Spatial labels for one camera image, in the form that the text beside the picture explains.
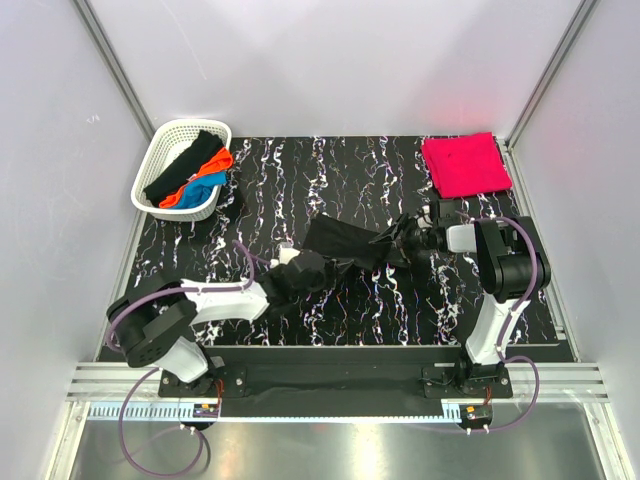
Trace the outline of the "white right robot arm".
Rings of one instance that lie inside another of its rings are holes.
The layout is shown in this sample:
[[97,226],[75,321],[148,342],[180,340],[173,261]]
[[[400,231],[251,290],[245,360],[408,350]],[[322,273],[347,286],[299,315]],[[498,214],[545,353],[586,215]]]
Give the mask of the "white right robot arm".
[[404,214],[370,243],[388,246],[409,264],[432,250],[476,256],[483,289],[481,310],[464,346],[468,363],[453,375],[460,393],[480,394],[490,383],[485,366],[505,360],[518,318],[551,280],[551,265],[533,219],[472,220],[460,211],[431,219]]

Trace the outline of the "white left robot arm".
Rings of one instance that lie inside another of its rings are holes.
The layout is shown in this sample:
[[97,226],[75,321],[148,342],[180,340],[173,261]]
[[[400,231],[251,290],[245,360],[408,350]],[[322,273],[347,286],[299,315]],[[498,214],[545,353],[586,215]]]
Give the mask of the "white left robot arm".
[[252,255],[245,257],[249,278],[240,282],[206,283],[163,275],[148,279],[107,310],[106,345],[122,353],[132,368],[153,365],[174,375],[193,395],[208,394],[221,363],[186,338],[193,325],[279,317],[336,277],[337,261],[310,250],[284,248],[260,275]]

